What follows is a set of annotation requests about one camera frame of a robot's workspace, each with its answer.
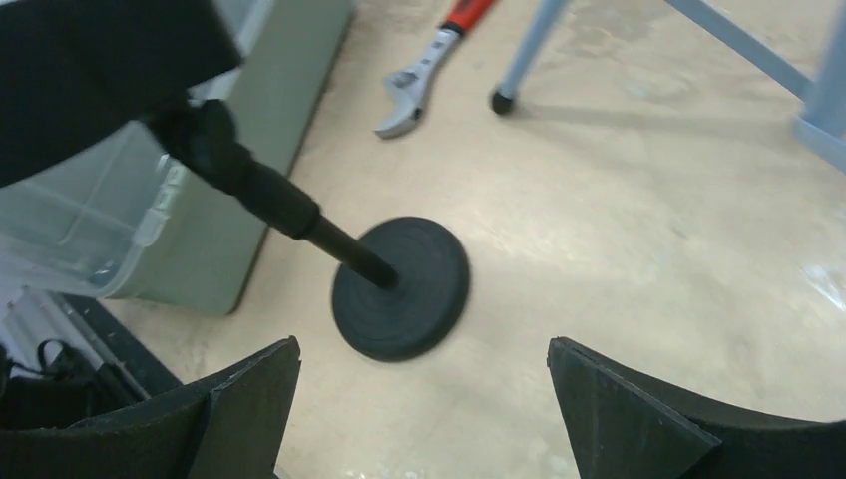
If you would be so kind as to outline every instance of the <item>metal tool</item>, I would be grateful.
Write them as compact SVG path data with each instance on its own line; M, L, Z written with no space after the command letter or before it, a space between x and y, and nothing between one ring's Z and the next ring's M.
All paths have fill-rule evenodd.
M376 127L376 135L383 139L396 138L417 126L426 108L432 76L495 1L458 0L423 55L382 80L394 99L395 107L393 113Z

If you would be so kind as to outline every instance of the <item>black pole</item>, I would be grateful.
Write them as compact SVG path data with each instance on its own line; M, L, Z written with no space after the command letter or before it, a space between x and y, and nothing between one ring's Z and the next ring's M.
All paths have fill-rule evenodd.
M397 282L390 264L320 213L320 206L280 172L257 162L235 139L225 104L195 108L180 98L146 120L159 143L209 185L232 195L280 233L307 240L378 287Z

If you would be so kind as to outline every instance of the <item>black rubber leg cap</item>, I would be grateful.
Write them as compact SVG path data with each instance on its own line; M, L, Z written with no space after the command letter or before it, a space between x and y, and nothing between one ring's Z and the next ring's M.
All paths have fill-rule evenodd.
M514 110L514 99L504 97L499 90L491 95L491 109L497 115L508 115Z
M437 223L398 218L361 242L399 273L381 289L346 266L338 269L332 312L350 346L380 361L423 354L446 337L470 292L470 265L458 239Z

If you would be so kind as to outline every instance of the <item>red wrench handle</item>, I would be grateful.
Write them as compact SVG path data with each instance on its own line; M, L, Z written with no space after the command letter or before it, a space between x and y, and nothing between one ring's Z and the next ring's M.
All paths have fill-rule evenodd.
M441 28L454 30L461 35L469 32L473 25L482 18L485 11L488 10L497 0L457 0L452 7L449 15L447 15L444 24Z

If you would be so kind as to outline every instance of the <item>floor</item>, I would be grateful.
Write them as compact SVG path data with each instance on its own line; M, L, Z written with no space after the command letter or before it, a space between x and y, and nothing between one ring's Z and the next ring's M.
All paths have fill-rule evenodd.
M473 291L441 347L354 353L333 261L279 234L231 317L110 303L184 381L299 339L282 477L578 477L545 367L560 335L737 405L846 416L846 176L790 136L798 101L659 0L576 0L497 118L489 92L537 3L500 2L422 127L383 142L381 77L450 1L360 0L293 172L351 232L416 215L461 239ZM806 71L838 3L715 0Z

